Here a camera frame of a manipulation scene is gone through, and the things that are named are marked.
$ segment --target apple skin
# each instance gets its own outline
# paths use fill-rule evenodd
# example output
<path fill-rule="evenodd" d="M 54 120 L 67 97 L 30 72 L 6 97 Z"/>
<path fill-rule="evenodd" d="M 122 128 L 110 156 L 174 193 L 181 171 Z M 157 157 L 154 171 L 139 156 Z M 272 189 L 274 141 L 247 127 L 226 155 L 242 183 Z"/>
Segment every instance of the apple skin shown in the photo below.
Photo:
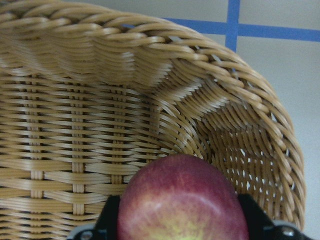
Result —
<path fill-rule="evenodd" d="M 140 169 L 120 204 L 118 240 L 248 240 L 231 183 L 213 165 L 188 154 Z"/>

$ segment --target apple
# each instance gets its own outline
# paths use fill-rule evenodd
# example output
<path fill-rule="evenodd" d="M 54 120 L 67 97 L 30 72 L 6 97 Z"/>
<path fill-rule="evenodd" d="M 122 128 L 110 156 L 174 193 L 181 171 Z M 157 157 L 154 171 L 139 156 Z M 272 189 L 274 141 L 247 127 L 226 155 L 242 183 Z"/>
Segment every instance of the apple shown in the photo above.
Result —
<path fill-rule="evenodd" d="M 188 154 L 141 168 L 119 204 L 118 240 L 248 240 L 237 194 L 224 175 Z"/>

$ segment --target metal screw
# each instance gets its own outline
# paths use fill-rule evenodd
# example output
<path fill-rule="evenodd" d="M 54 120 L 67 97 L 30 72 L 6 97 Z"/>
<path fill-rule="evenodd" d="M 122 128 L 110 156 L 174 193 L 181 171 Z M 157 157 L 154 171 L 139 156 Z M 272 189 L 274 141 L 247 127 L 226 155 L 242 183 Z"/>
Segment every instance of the metal screw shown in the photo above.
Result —
<path fill-rule="evenodd" d="M 293 237 L 295 235 L 295 230 L 289 226 L 283 226 L 281 228 L 281 231 L 282 231 L 283 235 L 285 235 L 287 237 Z"/>
<path fill-rule="evenodd" d="M 93 235 L 94 234 L 90 230 L 84 231 L 83 233 L 81 233 L 80 240 L 90 240 Z"/>

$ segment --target basket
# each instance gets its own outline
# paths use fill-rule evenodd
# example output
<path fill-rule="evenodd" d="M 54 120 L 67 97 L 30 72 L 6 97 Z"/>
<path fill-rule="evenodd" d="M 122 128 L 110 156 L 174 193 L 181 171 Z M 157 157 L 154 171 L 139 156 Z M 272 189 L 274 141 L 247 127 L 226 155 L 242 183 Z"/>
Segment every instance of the basket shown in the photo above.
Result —
<path fill-rule="evenodd" d="M 168 20 L 57 0 L 0 8 L 0 239 L 64 240 L 150 161 L 203 158 L 304 225 L 303 156 L 268 81 Z"/>

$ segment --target woven wicker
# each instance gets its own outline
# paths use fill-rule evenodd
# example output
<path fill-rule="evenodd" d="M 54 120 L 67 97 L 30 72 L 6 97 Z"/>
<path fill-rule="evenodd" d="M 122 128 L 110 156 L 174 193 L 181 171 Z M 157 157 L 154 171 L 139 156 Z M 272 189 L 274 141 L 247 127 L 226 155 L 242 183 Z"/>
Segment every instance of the woven wicker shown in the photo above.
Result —
<path fill-rule="evenodd" d="M 84 3 L 0 8 L 0 239 L 64 240 L 174 153 L 304 224 L 303 157 L 268 81 L 168 20 Z"/>

